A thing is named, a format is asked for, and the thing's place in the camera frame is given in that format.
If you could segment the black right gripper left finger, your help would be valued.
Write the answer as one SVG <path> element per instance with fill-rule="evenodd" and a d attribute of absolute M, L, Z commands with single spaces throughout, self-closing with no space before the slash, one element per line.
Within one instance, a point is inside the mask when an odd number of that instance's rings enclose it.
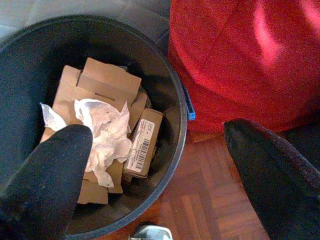
<path fill-rule="evenodd" d="M 64 239 L 92 144 L 92 131 L 72 124 L 33 150 L 0 192 L 2 240 Z"/>

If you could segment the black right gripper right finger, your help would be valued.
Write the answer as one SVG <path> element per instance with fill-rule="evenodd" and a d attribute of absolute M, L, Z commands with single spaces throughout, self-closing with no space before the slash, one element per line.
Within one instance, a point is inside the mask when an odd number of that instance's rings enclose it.
<path fill-rule="evenodd" d="M 246 119 L 223 126 L 228 152 L 269 238 L 319 239 L 319 124 L 285 136 Z"/>

